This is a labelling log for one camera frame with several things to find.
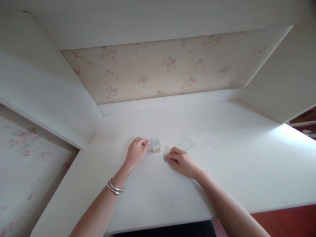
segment silver bracelet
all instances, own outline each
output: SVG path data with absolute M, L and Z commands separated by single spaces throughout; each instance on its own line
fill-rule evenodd
M 123 192 L 123 189 L 118 189 L 118 188 L 116 188 L 116 187 L 114 187 L 114 185 L 112 184 L 112 182 L 111 182 L 111 180 L 112 179 L 110 179 L 109 181 L 108 181 L 108 184 L 106 185 L 115 195 L 119 195 L 119 194 L 121 194 L 122 192 Z
M 118 188 L 114 187 L 114 185 L 112 184 L 112 179 L 110 179 L 110 186 L 111 186 L 111 188 L 118 191 L 119 193 L 123 192 L 124 187 L 122 189 L 118 189 Z

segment red floor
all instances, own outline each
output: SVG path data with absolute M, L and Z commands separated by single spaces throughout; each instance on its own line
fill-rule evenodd
M 252 214 L 271 237 L 316 237 L 316 205 Z M 227 237 L 214 220 L 218 237 Z

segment white desk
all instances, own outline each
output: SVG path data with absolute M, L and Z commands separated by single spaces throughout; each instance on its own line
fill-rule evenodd
M 124 162 L 136 137 L 159 137 L 163 154 L 188 135 L 190 151 L 249 212 L 316 203 L 316 142 L 240 101 L 104 116 L 36 224 L 32 237 L 68 236 Z M 108 232 L 196 222 L 215 213 L 201 188 L 146 155 L 126 182 Z

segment floral wallpaper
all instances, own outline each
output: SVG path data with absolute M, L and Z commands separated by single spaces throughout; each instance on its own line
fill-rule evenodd
M 62 51 L 97 104 L 243 88 L 288 27 Z
M 29 236 L 78 149 L 0 104 L 0 237 Z

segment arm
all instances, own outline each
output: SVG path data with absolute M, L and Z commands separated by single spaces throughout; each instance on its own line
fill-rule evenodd
M 148 147 L 147 139 L 137 137 L 129 146 L 124 164 L 112 178 L 114 187 L 122 189 L 124 184 L 143 159 Z M 119 195 L 115 195 L 107 186 L 100 192 L 81 217 L 69 237 L 102 237 L 110 223 Z
M 172 148 L 167 162 L 180 174 L 195 179 L 207 193 L 229 236 L 269 237 L 261 225 L 210 175 L 202 170 L 188 153 Z

